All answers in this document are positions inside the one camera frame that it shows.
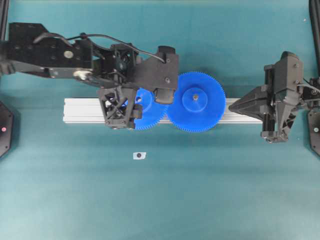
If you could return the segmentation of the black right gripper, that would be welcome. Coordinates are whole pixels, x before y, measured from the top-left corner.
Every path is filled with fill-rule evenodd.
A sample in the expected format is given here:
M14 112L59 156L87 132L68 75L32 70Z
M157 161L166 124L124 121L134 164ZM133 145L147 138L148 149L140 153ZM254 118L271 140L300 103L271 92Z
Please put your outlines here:
M262 121L260 135L268 143L287 142L288 139L281 139L277 133L276 102L284 101L298 107L302 96L299 84L303 80L303 70L304 65L299 57L292 52L284 51L279 61L264 67L265 84L233 102L229 110ZM262 106L244 107L245 104L259 100L263 100Z

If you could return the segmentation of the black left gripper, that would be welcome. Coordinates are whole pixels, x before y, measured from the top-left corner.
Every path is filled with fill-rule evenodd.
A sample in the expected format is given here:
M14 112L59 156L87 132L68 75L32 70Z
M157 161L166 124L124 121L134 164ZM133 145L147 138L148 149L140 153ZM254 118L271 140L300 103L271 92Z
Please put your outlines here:
M113 44L110 48L109 87L155 90L155 102L172 104L178 87L179 55L170 46L159 46L157 52L141 59L131 44ZM134 128L143 115L143 106L134 104Z

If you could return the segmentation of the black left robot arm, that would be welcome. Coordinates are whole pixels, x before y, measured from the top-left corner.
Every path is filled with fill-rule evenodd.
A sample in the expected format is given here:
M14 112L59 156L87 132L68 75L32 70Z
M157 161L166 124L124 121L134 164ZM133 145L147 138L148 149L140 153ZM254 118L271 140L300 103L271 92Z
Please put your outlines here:
M40 23L13 22L0 43L0 73L25 73L48 79L75 79L101 88L143 88L160 104L171 104L178 87L179 56L173 47L147 53L115 39L110 47L92 41L91 34L65 38Z

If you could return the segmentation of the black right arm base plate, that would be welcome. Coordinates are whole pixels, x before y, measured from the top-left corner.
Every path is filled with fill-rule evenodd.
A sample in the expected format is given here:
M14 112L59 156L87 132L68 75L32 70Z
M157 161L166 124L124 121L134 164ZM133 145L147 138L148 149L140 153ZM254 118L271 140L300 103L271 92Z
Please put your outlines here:
M320 156L320 109L314 108L306 113L308 143L312 152Z

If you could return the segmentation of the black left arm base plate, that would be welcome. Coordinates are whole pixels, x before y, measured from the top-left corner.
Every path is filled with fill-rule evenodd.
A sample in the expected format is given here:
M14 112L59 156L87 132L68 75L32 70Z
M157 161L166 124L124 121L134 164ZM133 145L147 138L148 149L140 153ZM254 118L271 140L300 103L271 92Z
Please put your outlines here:
M11 148L14 114L0 102L0 157L3 157Z

